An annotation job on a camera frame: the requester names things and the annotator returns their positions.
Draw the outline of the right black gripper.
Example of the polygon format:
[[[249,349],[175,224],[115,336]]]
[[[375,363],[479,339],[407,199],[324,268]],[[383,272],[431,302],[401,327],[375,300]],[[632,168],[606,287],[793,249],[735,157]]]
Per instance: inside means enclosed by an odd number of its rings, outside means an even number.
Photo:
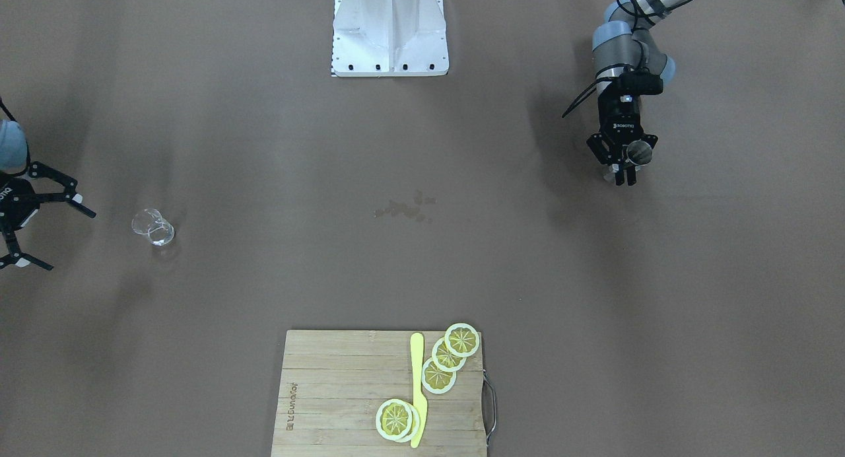
[[[83,204],[83,197],[77,192],[78,181],[57,169],[54,169],[42,162],[31,162],[27,169],[27,175],[32,179],[48,179],[63,186],[62,192],[57,193],[34,193],[30,180],[12,176],[1,178],[1,229],[8,253],[1,258],[1,269],[15,265],[16,267],[27,267],[37,265],[46,271],[53,270],[53,265],[22,252],[16,230],[23,228],[23,225],[40,209],[40,204],[48,202],[64,202],[75,208],[79,213],[93,219],[96,213]],[[15,196],[25,195],[25,202],[15,201]]]

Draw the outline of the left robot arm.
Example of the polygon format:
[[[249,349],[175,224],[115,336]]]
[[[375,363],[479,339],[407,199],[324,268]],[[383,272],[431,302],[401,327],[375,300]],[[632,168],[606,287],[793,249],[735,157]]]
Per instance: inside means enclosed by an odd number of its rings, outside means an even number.
[[[691,1],[616,0],[593,33],[599,126],[588,147],[617,186],[633,186],[638,171],[652,161],[658,137],[642,125],[642,98],[663,93],[676,72],[651,29]]]

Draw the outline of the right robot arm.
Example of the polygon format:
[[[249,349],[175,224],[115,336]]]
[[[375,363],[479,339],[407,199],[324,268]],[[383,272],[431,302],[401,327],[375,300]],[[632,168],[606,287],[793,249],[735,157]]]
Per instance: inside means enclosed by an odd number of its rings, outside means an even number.
[[[29,223],[40,206],[50,202],[66,203],[87,217],[95,217],[96,213],[83,204],[75,178],[45,163],[32,161],[23,129],[6,105],[2,104],[1,107],[6,115],[1,127],[1,231],[8,250],[2,255],[1,267],[37,265],[50,271],[52,265],[21,249],[16,232]],[[37,193],[32,181],[38,179],[51,180],[63,189],[60,192]]]

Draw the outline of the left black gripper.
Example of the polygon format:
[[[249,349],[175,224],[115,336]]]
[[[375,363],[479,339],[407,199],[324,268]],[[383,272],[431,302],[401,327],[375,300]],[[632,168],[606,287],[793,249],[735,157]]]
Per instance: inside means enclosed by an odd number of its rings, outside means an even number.
[[[633,186],[637,172],[653,159],[657,135],[642,136],[640,96],[604,90],[598,98],[599,132],[588,147],[603,165],[603,177],[616,186]],[[621,152],[625,148],[625,161]]]

